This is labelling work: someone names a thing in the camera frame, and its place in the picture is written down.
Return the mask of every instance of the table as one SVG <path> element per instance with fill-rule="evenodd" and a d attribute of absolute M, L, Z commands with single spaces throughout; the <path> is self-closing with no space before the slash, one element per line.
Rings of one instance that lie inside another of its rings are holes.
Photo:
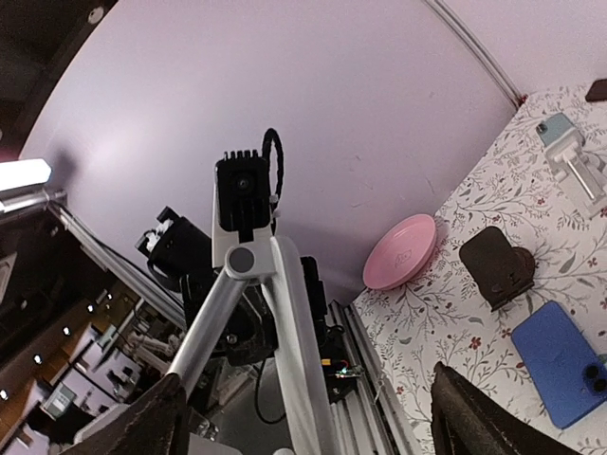
<path fill-rule="evenodd" d="M 592 221 L 578 214 L 554 183 L 535 132 L 543 119 L 563 112 L 583 132 L 584 152 L 602 171 L 607 102 L 586 103 L 588 88 L 531 95 L 435 214 L 437 247 L 421 274 L 392 291 L 367 289 L 354 301 L 424 453 L 433 453 L 430 386 L 440 360 L 534 428 L 582 454 L 607 454 L 607 406 L 566 430 L 555 428 L 510 339 L 519 323 L 556 300 L 593 348 L 607 353 L 607 209 Z M 487 226 L 500 228 L 537 261 L 535 287 L 496 313 L 458 256 Z"/>

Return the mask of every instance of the pink plate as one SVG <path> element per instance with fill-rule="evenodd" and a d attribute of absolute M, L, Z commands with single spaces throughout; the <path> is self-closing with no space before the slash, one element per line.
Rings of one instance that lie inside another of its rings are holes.
<path fill-rule="evenodd" d="M 367 287 L 387 291 L 415 276 L 432 256 L 436 223 L 430 215 L 401 221 L 377 242 L 362 272 Z"/>

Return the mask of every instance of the black cable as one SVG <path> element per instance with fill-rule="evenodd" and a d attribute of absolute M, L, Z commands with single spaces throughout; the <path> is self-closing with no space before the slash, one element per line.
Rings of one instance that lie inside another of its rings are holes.
<path fill-rule="evenodd" d="M 147 274 L 146 272 L 144 272 L 137 264 L 133 263 L 130 259 L 125 258 L 124 256 L 122 256 L 120 253 L 118 253 L 110 245 L 108 245 L 108 244 L 104 243 L 103 241 L 101 241 L 95 234 L 93 234 L 93 232 L 90 231 L 90 229 L 87 226 L 85 226 L 76 216 L 74 216 L 74 214 L 71 211 L 69 211 L 69 209 L 66 206 L 64 206 L 62 204 L 59 204 L 58 202 L 52 202 L 52 204 L 54 204 L 54 205 L 58 206 L 60 209 L 64 210 L 76 223 L 78 223 L 80 225 L 80 227 L 82 229 L 84 229 L 86 231 L 86 233 L 93 239 L 93 241 L 97 245 L 99 245 L 101 248 L 105 249 L 106 251 L 109 251 L 111 254 L 113 254 L 117 258 L 121 259 L 125 263 L 129 264 L 140 275 L 144 276 L 150 282 L 154 283 L 156 285 L 156 287 L 158 289 L 160 289 L 160 291 L 162 291 L 162 293 L 165 296 L 167 296 L 169 299 L 171 299 L 172 301 L 174 301 L 180 307 L 183 307 L 183 303 L 181 301 L 179 301 L 178 299 L 176 299 L 175 296 L 173 296 L 169 291 L 167 291 L 164 287 L 162 287 L 153 277 L 151 277 L 149 274 Z"/>
<path fill-rule="evenodd" d="M 255 396 L 253 398 L 253 401 L 255 403 L 255 412 L 257 413 L 257 417 L 259 417 L 259 420 L 264 422 L 266 425 L 276 425 L 276 424 L 280 424 L 286 418 L 286 412 L 276 420 L 269 420 L 266 417 L 264 417 L 261 409 L 259 408 L 259 389 L 261 388 L 261 385 L 262 385 L 262 375 L 264 373 L 264 367 L 266 366 L 266 362 L 267 362 L 267 359 L 265 359 L 262 362 L 262 366 L 259 368 L 259 374 L 257 375 L 257 382 L 255 383 Z"/>
<path fill-rule="evenodd" d="M 283 194 L 283 180 L 285 179 L 285 154 L 283 152 L 283 143 L 281 142 L 278 133 L 274 128 L 269 128 L 264 134 L 264 141 L 262 143 L 262 157 L 267 160 L 268 168 L 270 165 L 270 154 L 272 151 L 272 142 L 274 143 L 274 147 L 276 148 L 276 163 L 278 165 L 278 170 L 276 172 L 276 190 L 274 194 L 276 194 L 277 201 L 270 204 L 272 212 L 278 208 L 278 203 L 281 199 L 281 195 Z M 272 220 L 272 233 L 276 232 L 276 218 Z"/>

